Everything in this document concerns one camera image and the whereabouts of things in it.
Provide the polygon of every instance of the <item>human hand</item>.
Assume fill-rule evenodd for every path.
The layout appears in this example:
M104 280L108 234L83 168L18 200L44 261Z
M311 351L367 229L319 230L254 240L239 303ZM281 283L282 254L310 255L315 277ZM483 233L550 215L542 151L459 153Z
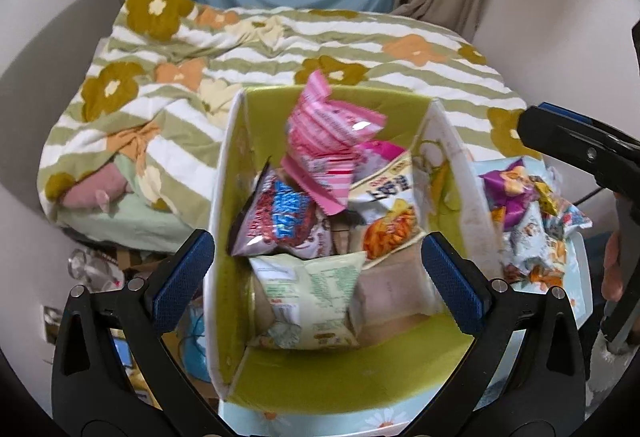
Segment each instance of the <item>human hand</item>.
M608 301L617 302L625 292L625 285L622 281L622 271L618 256L620 254L620 233L615 231L607 240L604 250L604 279L602 280L602 296ZM631 333L629 343L640 343L640 318L636 320Z

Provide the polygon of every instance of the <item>striped comforter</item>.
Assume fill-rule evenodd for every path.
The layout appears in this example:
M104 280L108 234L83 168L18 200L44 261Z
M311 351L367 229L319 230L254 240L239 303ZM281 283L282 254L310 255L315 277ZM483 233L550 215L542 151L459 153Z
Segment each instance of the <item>striped comforter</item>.
M242 86L333 84L437 97L470 154L526 152L512 135L525 103L455 33L415 20L345 10L217 10L190 0L127 0L107 46L52 128L38 192L59 198L125 153L150 208L207 227L230 102Z

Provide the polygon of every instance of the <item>blue gripper pad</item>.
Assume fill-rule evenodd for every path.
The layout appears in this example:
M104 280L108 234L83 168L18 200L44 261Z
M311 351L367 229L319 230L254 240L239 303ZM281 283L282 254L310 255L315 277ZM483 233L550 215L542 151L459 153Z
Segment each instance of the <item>blue gripper pad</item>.
M549 112L559 113L560 115L564 115L570 119L583 122L584 124L593 124L593 120L591 117L587 117L586 115L582 115L581 113L574 112L573 110L567 110L566 108L562 108L556 104L551 104L550 102L541 102L538 105L538 108L542 110L548 110Z
M213 262L215 244L213 237L203 229L197 229L187 239L169 262L161 264L161 268L151 275L150 280L158 274L164 278L157 292L148 292L152 296L152 321L159 335L175 330L184 310L202 283L205 274Z
M460 330L477 337L492 302L487 279L475 264L460 257L442 233L424 237L421 254L422 265Z

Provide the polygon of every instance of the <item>metal screw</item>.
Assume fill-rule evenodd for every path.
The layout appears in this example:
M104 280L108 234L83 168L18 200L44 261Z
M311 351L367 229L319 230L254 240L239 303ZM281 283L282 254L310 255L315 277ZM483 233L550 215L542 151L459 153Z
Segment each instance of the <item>metal screw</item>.
M491 287L493 287L494 291L497 291L497 292L505 292L509 288L509 286L507 285L507 282L505 282L504 280L492 281Z
M84 292L84 285L74 285L69 293L73 298L79 298Z
M136 277L133 280L127 283L127 289L130 291L139 291L142 289L142 286L145 284L145 281L142 278Z
M559 300L564 299L564 296L565 296L564 290L562 290L560 287L554 287L553 289L551 289L551 294L556 298L558 298Z

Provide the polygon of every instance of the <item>wall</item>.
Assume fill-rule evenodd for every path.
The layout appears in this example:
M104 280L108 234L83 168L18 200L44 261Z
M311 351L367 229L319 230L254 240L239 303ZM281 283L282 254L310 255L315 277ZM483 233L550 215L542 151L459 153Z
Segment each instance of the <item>wall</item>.
M0 72L73 1L0 0ZM0 186L0 347L47 411L51 366L44 359L50 361L53 353L41 336L40 305L64 306L74 285L66 273L66 258L73 247L44 217L27 210Z
M474 43L531 103L572 108L640 138L640 76L631 27L640 0L488 0ZM564 195L575 200L595 188L593 178L562 166ZM612 195L584 210L596 231L616 219Z

